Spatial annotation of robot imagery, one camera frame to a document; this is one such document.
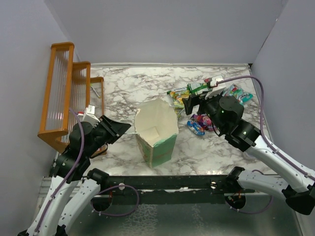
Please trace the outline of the green snack pouch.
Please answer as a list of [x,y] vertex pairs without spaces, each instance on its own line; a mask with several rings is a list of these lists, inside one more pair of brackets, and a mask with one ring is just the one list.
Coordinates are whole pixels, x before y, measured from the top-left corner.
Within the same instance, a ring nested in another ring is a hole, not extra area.
[[196,95],[209,91],[209,88],[207,87],[206,83],[188,83],[187,89],[190,91],[191,94]]

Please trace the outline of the yellow green Fox's candy bag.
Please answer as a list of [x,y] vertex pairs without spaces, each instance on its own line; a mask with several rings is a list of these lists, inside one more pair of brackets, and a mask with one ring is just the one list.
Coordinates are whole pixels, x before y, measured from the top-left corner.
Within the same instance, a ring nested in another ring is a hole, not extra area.
[[183,98],[189,98],[190,91],[187,88],[177,88],[174,90],[169,90],[167,92],[173,99],[174,106],[176,108],[184,108]]

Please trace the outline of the purple red fruit candy bag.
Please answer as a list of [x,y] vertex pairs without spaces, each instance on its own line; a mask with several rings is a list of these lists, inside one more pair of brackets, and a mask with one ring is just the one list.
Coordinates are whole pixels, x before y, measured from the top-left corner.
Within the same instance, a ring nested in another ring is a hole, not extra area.
[[190,119],[197,122],[204,130],[215,131],[217,129],[206,114],[193,114]]

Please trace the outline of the blue Oreo snack pack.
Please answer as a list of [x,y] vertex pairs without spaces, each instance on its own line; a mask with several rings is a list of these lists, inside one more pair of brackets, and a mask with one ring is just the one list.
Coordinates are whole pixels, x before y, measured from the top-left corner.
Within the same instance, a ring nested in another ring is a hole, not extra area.
[[205,135],[204,129],[195,121],[188,120],[187,126],[195,135],[203,136]]

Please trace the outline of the green paper gift bag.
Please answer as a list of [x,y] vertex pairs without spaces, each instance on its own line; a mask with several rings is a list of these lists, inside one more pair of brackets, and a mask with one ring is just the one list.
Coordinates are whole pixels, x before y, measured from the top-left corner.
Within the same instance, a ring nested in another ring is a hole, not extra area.
[[173,107],[161,98],[139,104],[131,122],[138,148],[150,168],[157,167],[172,158],[179,134],[178,118]]

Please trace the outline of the green Fox's mint candy bag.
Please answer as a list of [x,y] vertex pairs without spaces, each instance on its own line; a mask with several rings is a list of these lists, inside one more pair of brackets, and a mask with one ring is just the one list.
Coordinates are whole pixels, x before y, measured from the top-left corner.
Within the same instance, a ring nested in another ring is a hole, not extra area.
[[253,95],[251,93],[244,91],[240,86],[236,84],[232,84],[230,87],[226,88],[223,91],[222,95],[235,97],[241,105],[244,105],[253,98]]

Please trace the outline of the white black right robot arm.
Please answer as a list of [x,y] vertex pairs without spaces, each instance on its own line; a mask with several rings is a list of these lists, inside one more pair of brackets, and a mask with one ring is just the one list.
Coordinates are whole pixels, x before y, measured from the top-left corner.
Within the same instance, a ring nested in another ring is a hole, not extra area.
[[219,135],[230,145],[266,164],[278,177],[256,175],[235,167],[228,175],[226,187],[231,192],[252,189],[285,200],[294,211],[310,215],[315,207],[315,172],[302,165],[266,138],[263,131],[242,119],[244,107],[233,96],[190,95],[183,99],[185,112],[194,106],[206,114]]

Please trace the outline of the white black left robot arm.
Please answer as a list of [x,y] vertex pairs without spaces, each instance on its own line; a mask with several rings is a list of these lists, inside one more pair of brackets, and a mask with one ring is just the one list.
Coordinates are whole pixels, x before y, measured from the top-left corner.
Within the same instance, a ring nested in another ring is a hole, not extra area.
[[101,116],[84,115],[77,121],[69,135],[69,145],[57,158],[47,196],[35,220],[21,236],[65,236],[71,226],[98,193],[108,190],[108,174],[95,170],[84,181],[78,192],[71,196],[90,159],[103,145],[115,143],[131,125]]

